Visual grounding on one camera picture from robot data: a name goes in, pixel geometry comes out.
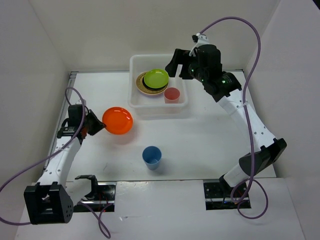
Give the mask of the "orange plate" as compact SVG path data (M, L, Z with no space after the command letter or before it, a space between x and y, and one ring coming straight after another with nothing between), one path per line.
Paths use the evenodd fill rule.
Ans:
M131 113L123 107L114 106L108 108L102 115L102 122L105 129L114 135L124 135L128 133L134 123Z

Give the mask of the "green plate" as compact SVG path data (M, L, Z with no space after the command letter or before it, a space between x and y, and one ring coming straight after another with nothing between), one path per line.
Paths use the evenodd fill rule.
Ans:
M169 75L164 69L152 69L144 75L144 83L152 89L164 87L169 82Z

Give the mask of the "pink plastic cup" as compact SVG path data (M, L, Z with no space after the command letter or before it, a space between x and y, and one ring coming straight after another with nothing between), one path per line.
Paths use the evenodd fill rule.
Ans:
M178 104L180 99L180 91L175 87L169 87L164 91L164 102L166 104Z

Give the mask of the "black plate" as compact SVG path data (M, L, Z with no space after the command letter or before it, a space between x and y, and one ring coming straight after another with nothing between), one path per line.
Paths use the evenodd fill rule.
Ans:
M159 87L159 88L152 88L152 87L149 87L149 86L146 85L146 83L145 83L145 78L143 77L143 78L142 78L142 85L143 85L146 89L148 89L148 90L150 90L150 91L160 91L160 90L165 89L165 88L168 86L168 83L167 83L166 85L162 86L162 87Z

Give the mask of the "blue plastic cup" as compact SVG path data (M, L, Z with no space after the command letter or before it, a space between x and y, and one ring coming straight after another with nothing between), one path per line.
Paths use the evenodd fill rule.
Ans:
M148 146L142 152L142 159L149 170L156 170L162 159L162 152L156 146Z

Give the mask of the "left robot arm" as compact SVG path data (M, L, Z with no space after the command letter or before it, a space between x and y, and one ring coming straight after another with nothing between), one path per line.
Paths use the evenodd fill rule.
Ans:
M82 198L99 196L98 180L93 174L78 175L66 186L72 163L86 136L105 128L92 110L81 104L68 107L68 117L57 133L56 149L35 185L26 187L23 196L29 221L33 225L70 222L74 207Z

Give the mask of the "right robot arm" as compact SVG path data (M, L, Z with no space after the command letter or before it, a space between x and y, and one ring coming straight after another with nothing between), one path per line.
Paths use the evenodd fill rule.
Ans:
M249 144L249 153L219 179L220 193L229 197L236 192L238 184L272 165L287 143L267 129L244 99L243 86L233 73L223 70L221 52L215 45L204 44L193 51L175 49L165 70L170 77L174 77L178 66L182 66L179 77L183 80L196 79L202 83L204 91L232 118Z

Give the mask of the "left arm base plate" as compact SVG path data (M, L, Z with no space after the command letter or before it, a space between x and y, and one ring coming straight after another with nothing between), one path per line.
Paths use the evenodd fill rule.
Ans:
M92 184L88 179L78 179L66 183L66 192L73 202L73 210L76 213L89 212L84 206L88 205L94 212L98 213L103 210L107 204L105 212L115 210L116 182L99 181L96 186L94 196L87 196L92 192Z

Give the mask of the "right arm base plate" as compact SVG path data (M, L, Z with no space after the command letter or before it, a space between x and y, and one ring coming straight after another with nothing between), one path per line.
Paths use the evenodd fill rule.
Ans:
M247 184L243 183L234 193L234 199L237 200L244 194ZM206 210L233 210L237 209L237 204L231 201L231 189L223 189L218 180L203 182L204 198ZM249 197L244 198L244 203L240 209L251 209Z

